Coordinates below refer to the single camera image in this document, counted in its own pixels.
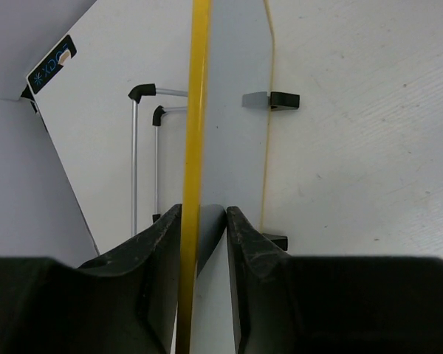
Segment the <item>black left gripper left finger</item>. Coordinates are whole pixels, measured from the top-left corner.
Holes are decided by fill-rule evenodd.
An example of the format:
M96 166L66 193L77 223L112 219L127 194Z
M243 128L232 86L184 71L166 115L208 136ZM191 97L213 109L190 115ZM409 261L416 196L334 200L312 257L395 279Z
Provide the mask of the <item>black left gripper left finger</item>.
M181 213L78 268L0 257L0 353L169 353Z

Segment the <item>yellow framed whiteboard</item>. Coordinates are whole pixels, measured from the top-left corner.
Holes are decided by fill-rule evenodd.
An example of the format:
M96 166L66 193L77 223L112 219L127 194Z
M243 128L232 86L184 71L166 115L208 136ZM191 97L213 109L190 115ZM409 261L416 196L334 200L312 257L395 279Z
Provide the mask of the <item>yellow framed whiteboard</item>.
M234 353L227 210L263 218L275 41L267 1L195 1L177 353Z

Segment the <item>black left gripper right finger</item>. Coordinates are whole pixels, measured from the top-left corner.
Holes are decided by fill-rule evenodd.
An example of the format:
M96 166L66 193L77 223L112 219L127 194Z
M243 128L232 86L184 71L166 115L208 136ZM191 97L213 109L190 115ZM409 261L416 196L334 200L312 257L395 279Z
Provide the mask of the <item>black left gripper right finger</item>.
M292 256L226 215L237 353L443 353L443 259Z

